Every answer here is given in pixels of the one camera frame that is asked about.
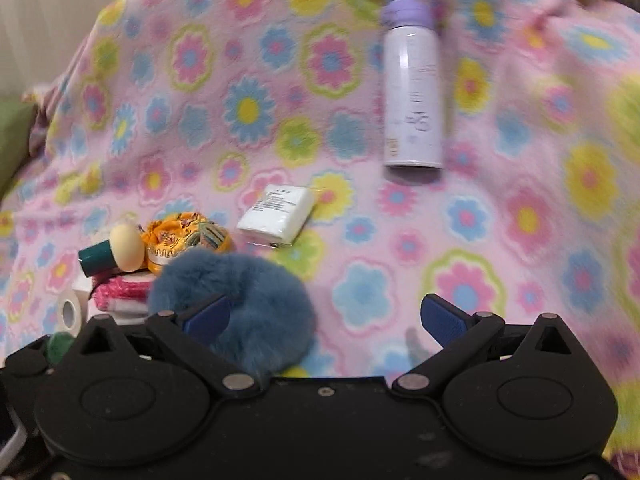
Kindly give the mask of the white tape roll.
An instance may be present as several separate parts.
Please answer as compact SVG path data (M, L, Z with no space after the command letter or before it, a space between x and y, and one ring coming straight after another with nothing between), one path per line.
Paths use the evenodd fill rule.
M77 336L88 321L88 290L68 288L58 295L56 317L58 329Z

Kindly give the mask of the orange embroidered drawstring pouch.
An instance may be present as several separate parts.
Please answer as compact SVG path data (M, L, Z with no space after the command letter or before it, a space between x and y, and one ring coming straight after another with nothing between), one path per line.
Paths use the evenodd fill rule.
M141 231L145 246L144 263L153 274L193 247L204 247L216 254L232 252L234 243L227 229L209 221L199 212L178 212L150 222Z

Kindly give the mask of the teal handled makeup sponge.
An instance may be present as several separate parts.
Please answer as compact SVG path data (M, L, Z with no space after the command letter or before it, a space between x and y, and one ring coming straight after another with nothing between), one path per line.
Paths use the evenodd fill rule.
M78 259L87 278L105 272L134 272L144 263L145 244L140 229L131 223L114 226L105 240L81 249Z

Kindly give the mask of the pink white folded socks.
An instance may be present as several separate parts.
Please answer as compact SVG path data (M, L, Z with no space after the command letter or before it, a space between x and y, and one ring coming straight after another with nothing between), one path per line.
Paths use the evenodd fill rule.
M91 298L103 312L122 315L147 315L148 297L155 275L148 271L117 274L94 286Z

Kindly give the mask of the lavender thermos bottle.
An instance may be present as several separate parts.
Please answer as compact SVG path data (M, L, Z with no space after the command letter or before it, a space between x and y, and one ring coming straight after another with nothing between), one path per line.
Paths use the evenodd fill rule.
M384 164L442 168L444 109L431 7L423 0L393 0L383 8L381 24Z

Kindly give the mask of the pink floral fleece blanket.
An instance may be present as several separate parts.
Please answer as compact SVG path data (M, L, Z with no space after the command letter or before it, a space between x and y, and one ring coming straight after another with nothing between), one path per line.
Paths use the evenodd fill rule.
M55 330L78 250L122 219L234 228L270 184L319 194L264 256L317 311L294 376L392 376L434 351L429 292L558 312L620 407L639 474L639 14L611 0L431 0L444 166L383 164L385 0L115 0L29 96L35 157L1 207L1 351Z

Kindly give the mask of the blue fluffy pom pom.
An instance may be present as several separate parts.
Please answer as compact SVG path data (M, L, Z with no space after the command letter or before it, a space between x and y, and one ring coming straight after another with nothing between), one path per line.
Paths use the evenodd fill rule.
M244 372L266 380L311 348L317 318L304 283L264 258L189 249L154 280L148 306L181 313L217 295L231 302L229 324L209 348Z

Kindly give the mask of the green pillow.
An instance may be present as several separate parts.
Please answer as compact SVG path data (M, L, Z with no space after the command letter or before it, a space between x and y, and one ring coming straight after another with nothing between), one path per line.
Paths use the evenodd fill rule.
M1 98L1 195L29 156L29 135L36 117L34 103L15 96Z

